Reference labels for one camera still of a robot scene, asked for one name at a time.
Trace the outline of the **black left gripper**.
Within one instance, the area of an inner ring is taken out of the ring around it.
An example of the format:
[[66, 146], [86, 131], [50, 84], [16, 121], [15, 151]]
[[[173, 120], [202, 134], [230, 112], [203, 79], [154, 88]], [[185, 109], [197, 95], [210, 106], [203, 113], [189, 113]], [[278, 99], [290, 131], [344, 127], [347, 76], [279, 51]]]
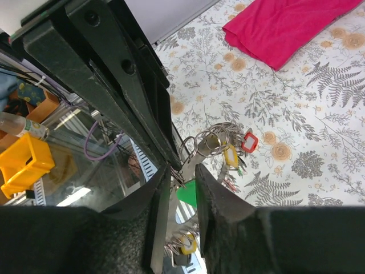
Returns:
[[156, 166], [181, 168], [167, 75], [124, 1], [70, 1], [20, 28], [11, 46], [124, 130]]

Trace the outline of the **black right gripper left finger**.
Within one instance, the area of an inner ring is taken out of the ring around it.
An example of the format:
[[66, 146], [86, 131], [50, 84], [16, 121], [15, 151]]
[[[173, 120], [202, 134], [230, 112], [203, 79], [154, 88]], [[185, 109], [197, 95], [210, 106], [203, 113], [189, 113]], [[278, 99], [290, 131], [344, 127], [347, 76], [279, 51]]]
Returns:
[[1, 207], [2, 273], [162, 273], [171, 168], [96, 212]]

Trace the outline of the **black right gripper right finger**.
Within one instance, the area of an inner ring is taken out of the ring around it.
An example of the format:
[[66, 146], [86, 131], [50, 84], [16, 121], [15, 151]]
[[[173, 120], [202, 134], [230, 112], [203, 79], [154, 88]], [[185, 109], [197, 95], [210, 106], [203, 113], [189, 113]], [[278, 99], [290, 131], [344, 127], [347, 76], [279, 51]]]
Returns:
[[208, 273], [363, 273], [363, 207], [255, 207], [196, 165]]

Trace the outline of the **green tagged key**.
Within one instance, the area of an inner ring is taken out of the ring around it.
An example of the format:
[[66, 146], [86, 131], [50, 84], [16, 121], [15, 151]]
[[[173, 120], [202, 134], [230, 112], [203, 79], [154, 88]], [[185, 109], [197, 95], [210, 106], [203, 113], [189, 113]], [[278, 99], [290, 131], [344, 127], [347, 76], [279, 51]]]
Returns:
[[190, 180], [183, 187], [176, 190], [178, 200], [197, 208], [196, 181]]

